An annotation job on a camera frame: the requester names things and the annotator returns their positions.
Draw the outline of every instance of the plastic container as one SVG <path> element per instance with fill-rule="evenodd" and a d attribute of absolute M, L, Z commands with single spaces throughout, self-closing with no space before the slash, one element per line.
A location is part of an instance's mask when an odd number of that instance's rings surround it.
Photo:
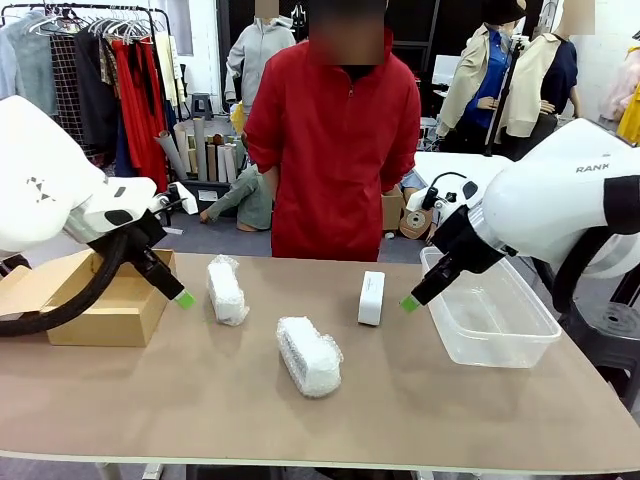
<path fill-rule="evenodd" d="M 442 256 L 425 248 L 423 274 Z M 429 309 L 451 360 L 463 365 L 532 368 L 562 332 L 507 260 L 482 275 L 463 272 Z"/>

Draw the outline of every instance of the man in red jacket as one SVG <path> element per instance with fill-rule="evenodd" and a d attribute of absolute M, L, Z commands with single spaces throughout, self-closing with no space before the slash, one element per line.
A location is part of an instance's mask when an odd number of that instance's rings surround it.
<path fill-rule="evenodd" d="M 310 41 L 266 65 L 245 133 L 274 192 L 274 257 L 378 258 L 381 193 L 413 168 L 420 131 L 381 3 L 317 2 Z"/>

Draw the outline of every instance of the floor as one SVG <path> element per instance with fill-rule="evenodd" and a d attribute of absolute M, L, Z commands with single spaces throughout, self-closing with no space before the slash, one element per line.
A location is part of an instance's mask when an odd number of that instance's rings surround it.
<path fill-rule="evenodd" d="M 158 246 L 184 253 L 224 253 L 228 255 L 269 256 L 271 254 L 270 234 L 243 233 L 235 229 L 235 221 L 220 219 L 213 225 L 202 225 L 197 216 L 174 216 L 173 227 L 183 231 L 182 235 L 169 234 Z M 40 248 L 26 253 L 32 265 L 38 265 L 51 258 L 68 255 L 83 249 L 66 236 L 59 236 Z M 416 264 L 416 279 L 419 278 L 419 253 L 423 243 L 406 238 L 383 240 L 380 262 Z M 551 308 L 550 296 L 528 259 L 511 259 L 525 281 Z M 584 281 L 579 285 L 577 296 L 597 301 L 607 301 L 615 289 L 617 281 Z M 123 480 L 142 478 L 143 465 L 124 465 Z M 168 466 L 162 477 L 164 480 L 184 480 L 183 466 Z M 291 480 L 320 480 L 325 477 L 310 469 L 291 469 Z M 423 472 L 425 480 L 472 480 L 472 475 Z M 530 477 L 483 475 L 483 480 L 527 480 Z M 35 462 L 29 460 L 0 458 L 0 480 L 99 480 L 98 471 L 92 464 L 66 462 Z"/>

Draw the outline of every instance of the bubble-wrapped package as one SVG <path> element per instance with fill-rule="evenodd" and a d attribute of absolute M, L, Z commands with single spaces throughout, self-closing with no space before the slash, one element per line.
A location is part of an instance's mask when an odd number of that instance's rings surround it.
<path fill-rule="evenodd" d="M 319 398 L 340 386 L 342 352 L 333 338 L 321 336 L 307 317 L 281 318 L 276 336 L 300 393 Z"/>
<path fill-rule="evenodd" d="M 207 267 L 207 287 L 216 319 L 233 327 L 240 325 L 249 313 L 236 279 L 237 268 L 238 262 L 226 255 L 218 255 Z"/>

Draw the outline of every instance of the cardboard box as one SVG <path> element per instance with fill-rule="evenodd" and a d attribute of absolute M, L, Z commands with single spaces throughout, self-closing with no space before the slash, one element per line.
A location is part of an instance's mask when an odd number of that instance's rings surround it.
<path fill-rule="evenodd" d="M 175 275 L 172 251 L 156 250 Z M 0 281 L 0 316 L 48 312 L 82 290 L 102 259 L 86 250 L 58 258 L 31 271 L 18 267 Z M 47 332 L 52 345 L 144 347 L 158 325 L 167 298 L 129 263 L 98 301 L 82 315 Z"/>
<path fill-rule="evenodd" d="M 398 230 L 405 206 L 404 196 L 397 185 L 387 195 L 382 195 L 382 230 L 385 232 Z"/>

